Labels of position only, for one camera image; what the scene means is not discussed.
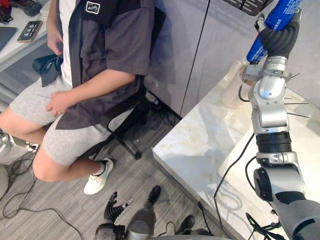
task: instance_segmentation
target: desk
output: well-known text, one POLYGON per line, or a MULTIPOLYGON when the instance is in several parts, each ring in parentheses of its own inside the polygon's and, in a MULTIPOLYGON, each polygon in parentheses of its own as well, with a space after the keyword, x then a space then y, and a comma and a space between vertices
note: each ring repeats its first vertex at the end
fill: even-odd
MULTIPOLYGON (((218 219, 213 199, 216 187, 253 133, 250 103, 243 103, 236 110, 221 103, 227 86, 224 78, 153 148, 155 159, 166 173, 194 200, 200 200, 213 220, 218 219)), ((287 103, 304 102, 289 89, 286 96, 292 98, 287 103)), ((311 116, 308 119, 289 115, 290 135, 306 184, 306 198, 320 203, 320 111, 312 104, 287 105, 287 109, 289 113, 311 116)), ((237 240, 247 240, 252 232, 246 212, 262 226, 278 220, 270 214, 271 207, 256 196, 245 176, 245 165, 257 151, 253 140, 217 195, 223 227, 237 240)), ((250 165, 251 180, 258 166, 256 162, 250 165)), ((274 232, 286 236, 282 228, 274 232)), ((263 237, 255 233, 252 239, 263 237)))
POLYGON ((18 29, 9 42, 0 51, 0 72, 47 41, 47 17, 43 17, 40 13, 36 16, 30 17, 27 16, 20 8, 14 7, 12 8, 11 16, 13 17, 13 21, 6 25, 6 27, 16 27, 18 29), (37 20, 41 20, 43 23, 34 40, 30 43, 17 42, 17 39, 27 22, 37 20))

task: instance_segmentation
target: black bag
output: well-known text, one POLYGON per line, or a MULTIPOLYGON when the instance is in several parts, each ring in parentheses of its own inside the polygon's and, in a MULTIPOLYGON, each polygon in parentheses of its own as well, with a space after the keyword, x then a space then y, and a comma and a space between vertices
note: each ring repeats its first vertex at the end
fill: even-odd
POLYGON ((61 74, 63 55, 51 54, 35 59, 32 63, 33 69, 41 76, 42 87, 56 80, 61 74))

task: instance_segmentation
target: smartphone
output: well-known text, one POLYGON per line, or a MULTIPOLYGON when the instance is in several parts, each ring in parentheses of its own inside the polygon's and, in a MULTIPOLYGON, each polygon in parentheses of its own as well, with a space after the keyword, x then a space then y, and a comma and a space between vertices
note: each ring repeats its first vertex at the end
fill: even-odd
POLYGON ((41 28, 42 21, 29 21, 18 37, 19 43, 30 43, 34 40, 39 29, 41 28))

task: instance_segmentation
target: white marble countertop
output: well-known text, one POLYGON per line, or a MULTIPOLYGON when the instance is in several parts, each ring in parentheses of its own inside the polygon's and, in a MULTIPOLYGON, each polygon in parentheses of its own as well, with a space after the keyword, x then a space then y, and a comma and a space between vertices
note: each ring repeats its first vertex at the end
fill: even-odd
MULTIPOLYGON (((214 218, 217 212, 213 194, 227 167, 238 158, 253 133, 251 104, 229 109, 221 102, 228 86, 224 78, 184 117, 154 148, 155 159, 195 199, 201 200, 214 218)), ((304 99, 288 89, 288 103, 304 99)), ((320 203, 320 111, 312 104, 286 105, 289 115, 292 149, 297 152, 306 184, 306 198, 320 203)), ((235 239, 248 239, 252 232, 245 213, 251 214, 262 226, 276 222, 271 207, 250 188, 245 165, 256 155, 258 148, 252 140, 241 160, 230 170, 217 195, 223 227, 235 239)), ((249 166, 252 179, 255 161, 249 166)), ((274 230, 285 236, 281 229, 274 230)), ((263 237, 255 233, 254 240, 263 237)))

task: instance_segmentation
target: seated person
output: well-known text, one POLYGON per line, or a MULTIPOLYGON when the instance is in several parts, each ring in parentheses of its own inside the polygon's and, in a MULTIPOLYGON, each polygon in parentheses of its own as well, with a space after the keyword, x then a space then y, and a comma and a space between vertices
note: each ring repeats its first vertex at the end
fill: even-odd
MULTIPOLYGON (((147 74, 154 8, 153 0, 52 0, 47 45, 63 54, 61 74, 40 78, 0 114, 3 131, 40 145, 33 161, 38 179, 90 175, 84 193, 103 188, 112 161, 79 156, 107 139, 102 115, 138 91, 136 75, 147 74)), ((119 126, 129 113, 111 124, 119 126)))

